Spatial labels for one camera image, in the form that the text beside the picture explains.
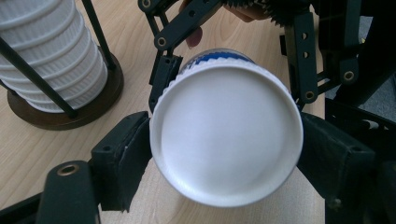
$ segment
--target table surface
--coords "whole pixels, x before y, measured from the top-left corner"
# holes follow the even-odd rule
[[[153,34],[136,1],[92,1],[110,51],[120,61],[125,84],[120,99],[101,118],[69,131],[38,129],[9,108],[0,89],[0,209],[43,190],[48,171],[65,161],[91,157],[91,149],[125,116],[149,110],[149,76],[156,55]],[[179,2],[168,10],[172,19]],[[91,24],[77,0],[87,26]],[[198,47],[182,43],[176,50],[186,62],[206,49],[238,50],[289,85],[286,57],[280,53],[283,29],[270,21],[245,23],[221,8],[203,25]],[[323,98],[305,111],[323,116]],[[216,208],[195,203],[175,191],[150,161],[131,204],[130,213],[101,212],[103,223],[324,223],[324,202],[295,169],[269,197],[243,207]]]

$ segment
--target cup stack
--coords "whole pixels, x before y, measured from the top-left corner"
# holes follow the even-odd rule
[[[0,1],[0,36],[74,109],[106,85],[105,62],[74,0]],[[32,107],[63,112],[2,55],[0,79]]]

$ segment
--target round hole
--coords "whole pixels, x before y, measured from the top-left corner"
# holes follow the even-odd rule
[[[76,164],[70,164],[62,167],[61,169],[58,170],[57,174],[58,175],[72,175],[76,173],[79,169],[79,166]]]
[[[353,72],[347,71],[344,73],[344,80],[350,81],[353,79],[354,76],[355,76],[355,74]]]
[[[166,44],[165,38],[163,38],[163,37],[158,38],[158,45],[163,47],[163,46],[165,46],[165,44]]]
[[[314,94],[312,91],[308,91],[308,92],[305,94],[305,97],[306,97],[306,99],[308,99],[308,100],[314,98],[314,96],[315,96],[315,94]]]
[[[301,38],[302,38],[302,39],[307,39],[307,38],[308,38],[308,34],[307,34],[307,33],[303,33],[303,34],[301,35]]]
[[[142,0],[142,5],[143,5],[143,7],[150,7],[151,1],[150,0]]]

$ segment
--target black plastic bracket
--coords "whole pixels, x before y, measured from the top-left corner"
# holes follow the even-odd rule
[[[92,169],[103,211],[129,211],[151,157],[148,112],[125,117],[93,148]]]
[[[160,57],[152,83],[151,94],[148,99],[148,106],[151,112],[154,111],[158,98],[163,94],[163,90],[176,78],[182,60],[182,57],[177,56]]]
[[[318,98],[314,18],[311,12],[296,15],[285,27],[291,96],[303,104]]]
[[[49,172],[36,223],[100,223],[91,167],[87,162],[69,161]]]

